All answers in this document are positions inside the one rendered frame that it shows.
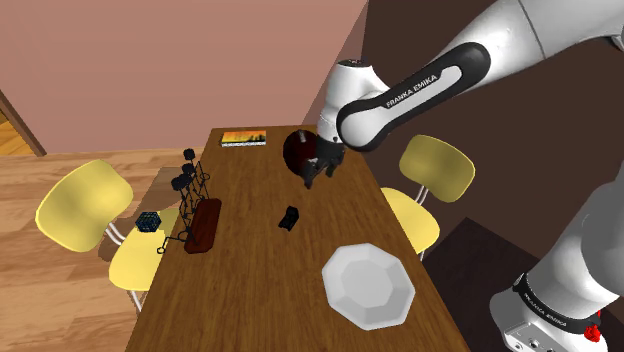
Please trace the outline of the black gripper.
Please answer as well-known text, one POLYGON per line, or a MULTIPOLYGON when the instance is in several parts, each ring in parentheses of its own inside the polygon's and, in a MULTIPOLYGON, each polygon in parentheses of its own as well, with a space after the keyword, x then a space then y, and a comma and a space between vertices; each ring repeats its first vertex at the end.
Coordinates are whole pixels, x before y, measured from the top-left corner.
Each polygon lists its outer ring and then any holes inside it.
POLYGON ((331 178, 337 167, 343 162, 344 155, 343 143, 335 143, 318 136, 315 149, 316 158, 307 159, 301 170, 304 186, 307 189, 312 188, 315 177, 323 170, 322 164, 328 164, 326 176, 331 178))

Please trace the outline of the dark red round bowl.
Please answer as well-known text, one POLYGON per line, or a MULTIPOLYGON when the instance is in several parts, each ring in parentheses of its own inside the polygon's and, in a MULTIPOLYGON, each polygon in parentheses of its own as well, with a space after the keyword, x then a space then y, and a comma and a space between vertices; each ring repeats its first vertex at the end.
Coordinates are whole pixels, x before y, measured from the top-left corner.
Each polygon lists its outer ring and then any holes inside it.
POLYGON ((288 169, 295 175, 302 174, 308 159, 316 157, 317 135, 311 131, 298 129, 292 132, 283 144, 283 159, 288 169))

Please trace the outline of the small black block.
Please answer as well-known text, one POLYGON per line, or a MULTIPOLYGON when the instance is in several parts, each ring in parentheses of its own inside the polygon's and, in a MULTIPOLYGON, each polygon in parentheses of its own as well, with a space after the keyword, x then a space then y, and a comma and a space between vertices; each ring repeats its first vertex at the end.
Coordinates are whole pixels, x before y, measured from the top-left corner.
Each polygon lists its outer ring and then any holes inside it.
POLYGON ((299 219, 299 211, 293 206, 288 206, 285 215, 280 220, 278 227, 291 231, 299 219))

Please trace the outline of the orange cover book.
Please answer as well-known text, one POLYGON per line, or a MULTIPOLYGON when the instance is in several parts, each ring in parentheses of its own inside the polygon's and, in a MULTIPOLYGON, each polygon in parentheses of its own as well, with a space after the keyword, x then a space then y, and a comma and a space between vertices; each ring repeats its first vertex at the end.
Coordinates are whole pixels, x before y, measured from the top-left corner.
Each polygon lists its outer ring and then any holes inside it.
POLYGON ((220 144, 222 147, 260 146, 266 144, 266 139, 265 130, 227 131, 223 134, 220 144))

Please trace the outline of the yellow chair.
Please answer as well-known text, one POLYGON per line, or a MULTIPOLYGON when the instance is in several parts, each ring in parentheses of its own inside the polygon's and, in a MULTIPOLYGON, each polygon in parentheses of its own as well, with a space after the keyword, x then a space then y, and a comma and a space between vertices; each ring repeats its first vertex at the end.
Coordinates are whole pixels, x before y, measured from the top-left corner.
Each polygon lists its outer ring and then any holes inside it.
POLYGON ((113 224, 132 202, 131 185, 106 161, 93 160, 74 169, 48 192, 36 210, 35 222, 47 237, 74 252, 88 252, 103 236, 118 246, 109 267, 109 280, 131 295, 142 308, 138 292, 147 292, 162 258, 161 248, 172 233, 179 210, 157 215, 153 232, 133 228, 123 235, 113 224))
POLYGON ((445 203, 460 199, 473 182, 474 163, 451 144, 427 135, 416 135, 399 161, 401 173, 420 185, 416 197, 393 188, 381 189, 413 250, 420 258, 439 238, 436 218, 423 206, 432 195, 445 203))

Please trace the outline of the white octagonal plate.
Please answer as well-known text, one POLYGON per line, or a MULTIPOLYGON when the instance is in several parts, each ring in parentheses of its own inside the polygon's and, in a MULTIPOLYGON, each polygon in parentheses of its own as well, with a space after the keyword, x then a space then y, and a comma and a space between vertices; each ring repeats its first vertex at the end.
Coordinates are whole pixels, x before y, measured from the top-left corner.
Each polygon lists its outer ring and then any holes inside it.
POLYGON ((392 254, 371 243, 341 246, 321 274, 329 306, 360 329, 405 322, 415 287, 392 254))

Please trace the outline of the wooden dining table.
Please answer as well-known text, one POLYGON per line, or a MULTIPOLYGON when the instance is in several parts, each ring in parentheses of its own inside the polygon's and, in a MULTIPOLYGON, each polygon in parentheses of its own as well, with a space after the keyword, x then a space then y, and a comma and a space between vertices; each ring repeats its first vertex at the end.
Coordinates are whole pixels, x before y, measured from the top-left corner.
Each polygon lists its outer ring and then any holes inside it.
POLYGON ((126 352, 470 352, 364 157, 348 152, 311 189, 282 157, 287 126, 263 146, 201 156, 222 207, 214 245, 167 245, 126 352), (291 231, 278 224, 299 211, 291 231), (340 246, 371 243, 398 257, 416 294, 401 325, 365 331, 328 304, 321 271, 340 246))

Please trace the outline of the dark blue patterned cube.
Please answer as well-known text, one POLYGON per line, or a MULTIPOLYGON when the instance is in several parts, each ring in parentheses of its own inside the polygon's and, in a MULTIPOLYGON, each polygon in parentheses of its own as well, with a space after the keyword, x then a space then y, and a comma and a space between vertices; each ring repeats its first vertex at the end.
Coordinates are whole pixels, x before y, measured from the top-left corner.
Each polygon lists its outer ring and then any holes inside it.
POLYGON ((137 229, 143 233, 155 232, 161 223, 159 213, 154 211, 142 212, 135 221, 137 229))

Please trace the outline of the dark robot stand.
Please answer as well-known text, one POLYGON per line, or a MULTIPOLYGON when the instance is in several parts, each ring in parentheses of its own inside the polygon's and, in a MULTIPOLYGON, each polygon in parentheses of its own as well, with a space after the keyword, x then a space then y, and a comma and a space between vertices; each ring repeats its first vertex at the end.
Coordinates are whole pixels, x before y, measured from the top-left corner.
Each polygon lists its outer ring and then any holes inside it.
POLYGON ((424 265, 471 352, 624 352, 624 218, 580 210, 536 260, 464 219, 424 265))

